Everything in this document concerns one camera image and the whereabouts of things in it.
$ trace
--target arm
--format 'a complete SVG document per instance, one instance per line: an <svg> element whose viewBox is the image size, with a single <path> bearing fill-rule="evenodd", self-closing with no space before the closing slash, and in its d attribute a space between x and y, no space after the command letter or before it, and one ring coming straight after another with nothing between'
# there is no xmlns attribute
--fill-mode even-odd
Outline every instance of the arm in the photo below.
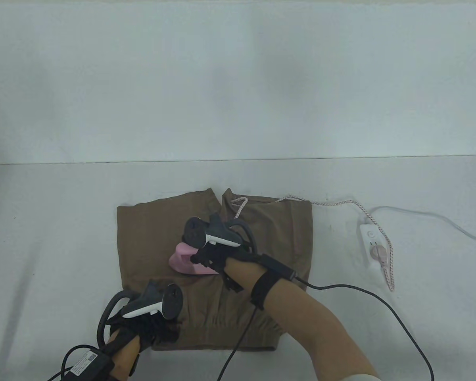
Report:
<svg viewBox="0 0 476 381"><path fill-rule="evenodd" d="M109 337L109 341L113 341L118 335L118 330L113 332ZM118 381L127 381L129 373L131 373L132 366L136 360L136 356L140 352L140 337L136 336L129 344L120 349L117 354L113 356L113 363L115 367L111 370L111 376L115 377Z"/></svg>
<svg viewBox="0 0 476 381"><path fill-rule="evenodd" d="M256 263L228 258L226 274L248 293L266 272ZM265 299L265 311L309 353L319 381L340 381L376 371L334 314L293 283L280 279Z"/></svg>

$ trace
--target white wall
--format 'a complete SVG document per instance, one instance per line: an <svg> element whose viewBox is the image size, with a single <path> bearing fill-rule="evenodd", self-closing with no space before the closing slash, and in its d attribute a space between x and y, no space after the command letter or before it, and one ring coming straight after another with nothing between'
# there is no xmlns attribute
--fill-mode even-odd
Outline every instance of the white wall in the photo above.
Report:
<svg viewBox="0 0 476 381"><path fill-rule="evenodd" d="M476 5L0 5L0 163L476 154Z"/></svg>

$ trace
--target power strip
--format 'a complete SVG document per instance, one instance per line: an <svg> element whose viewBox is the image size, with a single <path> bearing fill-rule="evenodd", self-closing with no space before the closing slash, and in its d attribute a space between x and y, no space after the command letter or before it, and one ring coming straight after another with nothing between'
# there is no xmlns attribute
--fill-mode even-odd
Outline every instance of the power strip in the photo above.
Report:
<svg viewBox="0 0 476 381"><path fill-rule="evenodd" d="M388 249L388 243L384 238L383 234L379 231L377 225L372 224L363 224L360 225L361 240L363 241L363 248L365 250L365 255L367 258L367 266L370 268L381 270L381 264L378 262L377 258L373 258L370 255L370 249L373 246L380 245L383 246L386 250Z"/></svg>

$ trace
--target label sticker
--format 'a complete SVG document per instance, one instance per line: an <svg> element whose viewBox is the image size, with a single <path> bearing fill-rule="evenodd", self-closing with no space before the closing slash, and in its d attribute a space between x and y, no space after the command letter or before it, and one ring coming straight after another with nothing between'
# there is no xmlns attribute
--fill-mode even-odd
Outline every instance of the label sticker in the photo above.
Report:
<svg viewBox="0 0 476 381"><path fill-rule="evenodd" d="M83 357L81 357L80 361L78 361L76 365L73 366L71 372L74 373L76 376L79 376L96 358L97 354L89 350L84 354Z"/></svg>

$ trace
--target brown garment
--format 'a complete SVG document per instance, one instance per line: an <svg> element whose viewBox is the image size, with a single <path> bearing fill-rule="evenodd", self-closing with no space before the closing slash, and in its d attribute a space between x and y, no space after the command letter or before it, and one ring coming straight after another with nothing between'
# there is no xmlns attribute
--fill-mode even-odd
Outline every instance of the brown garment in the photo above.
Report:
<svg viewBox="0 0 476 381"><path fill-rule="evenodd" d="M231 349L236 345L254 310L245 292L227 290L219 275L185 275L171 269L169 257L181 241L185 222L192 216L208 221L219 212L234 218L240 197L230 189L222 206L211 189L163 198L135 206L119 206L118 255L122 285L142 291L153 279L161 286L176 283L184 303L178 317L176 343L155 345L155 350ZM312 205L310 202L246 196L240 214L251 227L258 250L294 268L307 279L312 259ZM275 350L282 330L265 312L258 311L245 335L241 350Z"/></svg>

